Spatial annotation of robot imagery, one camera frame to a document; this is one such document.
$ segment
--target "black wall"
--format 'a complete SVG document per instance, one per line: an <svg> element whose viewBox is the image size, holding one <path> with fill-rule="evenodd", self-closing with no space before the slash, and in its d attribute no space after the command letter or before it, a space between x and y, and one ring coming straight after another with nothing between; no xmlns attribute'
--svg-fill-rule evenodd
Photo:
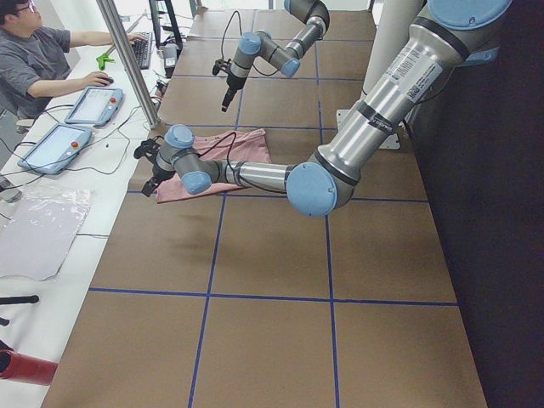
<svg viewBox="0 0 544 408"><path fill-rule="evenodd" d="M544 407L544 0L420 106L413 145L490 408Z"/></svg>

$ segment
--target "pink garment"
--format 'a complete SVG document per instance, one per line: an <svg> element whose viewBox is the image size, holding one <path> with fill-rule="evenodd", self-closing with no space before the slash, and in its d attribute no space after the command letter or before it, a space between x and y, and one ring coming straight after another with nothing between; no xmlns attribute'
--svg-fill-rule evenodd
<svg viewBox="0 0 544 408"><path fill-rule="evenodd" d="M203 153L229 133L232 132L221 133L220 135L213 136L211 138L196 138L193 147L199 153ZM230 151L229 159L233 162L246 161L271 163L269 149L266 145L266 139L264 137L265 134L266 132L264 129L257 129L250 133L236 132L236 141L234 142L232 150ZM233 138L234 136L229 136L226 138L209 153L206 153L202 157L202 160L226 159ZM181 180L176 174L168 181L161 183L156 191L156 202L160 204L162 202L188 200L190 198L210 196L222 191L239 190L242 188L243 187L233 184L216 183L212 184L212 187L200 194L191 195L181 184Z"/></svg>

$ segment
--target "blue joint cap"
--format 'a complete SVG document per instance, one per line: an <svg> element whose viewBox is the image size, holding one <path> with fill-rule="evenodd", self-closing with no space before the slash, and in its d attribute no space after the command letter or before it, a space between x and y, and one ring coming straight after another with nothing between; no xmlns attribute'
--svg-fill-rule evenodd
<svg viewBox="0 0 544 408"><path fill-rule="evenodd" d="M300 68L300 61L296 58L291 58L281 67L281 73L291 78L297 73L298 68Z"/></svg>
<svg viewBox="0 0 544 408"><path fill-rule="evenodd" d="M189 149L195 142L193 131L185 125L174 125L165 134L166 142L177 149Z"/></svg>
<svg viewBox="0 0 544 408"><path fill-rule="evenodd" d="M304 215L323 217L337 205L337 186L322 166L312 162L292 169L286 183L289 202Z"/></svg>
<svg viewBox="0 0 544 408"><path fill-rule="evenodd" d="M212 186L212 179L208 173L190 172L181 178L181 183L189 194L200 194Z"/></svg>
<svg viewBox="0 0 544 408"><path fill-rule="evenodd" d="M255 55L261 50L261 39L254 32L244 32L238 42L238 49L245 55Z"/></svg>
<svg viewBox="0 0 544 408"><path fill-rule="evenodd" d="M428 11L441 26L471 31L500 18L513 0L429 0Z"/></svg>

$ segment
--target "clear plastic sheet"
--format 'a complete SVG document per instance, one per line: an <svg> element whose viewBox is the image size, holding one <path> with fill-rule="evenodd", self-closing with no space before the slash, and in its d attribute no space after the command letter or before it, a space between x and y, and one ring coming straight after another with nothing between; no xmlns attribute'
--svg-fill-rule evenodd
<svg viewBox="0 0 544 408"><path fill-rule="evenodd" d="M91 192L37 187L25 191L0 231L0 277L42 281L57 275L91 207Z"/></svg>

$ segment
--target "white desk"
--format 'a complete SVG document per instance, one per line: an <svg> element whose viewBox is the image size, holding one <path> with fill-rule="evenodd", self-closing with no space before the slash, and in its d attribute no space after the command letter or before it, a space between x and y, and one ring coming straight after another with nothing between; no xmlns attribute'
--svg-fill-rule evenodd
<svg viewBox="0 0 544 408"><path fill-rule="evenodd" d="M87 47L83 49L82 60L72 71L70 77L84 77L91 71L97 71L95 58L101 55L108 47ZM124 101L113 120L104 128L98 129L93 135L91 143L102 139L113 129L117 128L129 116L139 102L132 90L128 76L124 71L121 60L114 51L111 57L115 63L107 63L105 71L114 78L115 88L122 88ZM148 89L151 90L158 75L164 74L162 60L154 54L151 68L142 71ZM55 98L48 107L74 104L80 92ZM51 112L59 121L63 121L68 110ZM55 121L48 115L42 115L26 135L24 141L38 141L53 125ZM68 190L91 190L93 203L90 212L83 224L81 234L108 235L111 231L119 207L127 191L128 180L131 178L137 161L133 159L133 151L140 141L146 139L149 126L144 113L138 109L129 122L123 126L123 133L128 137L115 132L106 140L84 150L70 167L96 167L110 172L116 168L122 159L127 144L127 154L122 164L112 175L104 175L94 170L81 172L62 172L57 176L44 176L36 184L56 186ZM18 155L23 155L30 147L19 147ZM9 174L21 171L17 166L19 159L12 156L0 173ZM34 173L18 173L8 178L16 185L28 183L36 178ZM0 213L10 216L17 203L7 204L0 201ZM6 221L0 219L0 225ZM72 327L76 321L82 301L85 298L88 285L93 278L106 238L93 236L77 236L70 252L59 273L51 280L33 281L27 278L7 277L0 278L0 297L25 296L37 294L40 301L36 304L16 304L0 306L0 316L10 319L7 327L0 327L0 338L15 351L36 356L45 360L60 361ZM2 406L10 408L38 408L48 392L48 387L13 382L0 381L0 395Z"/></svg>

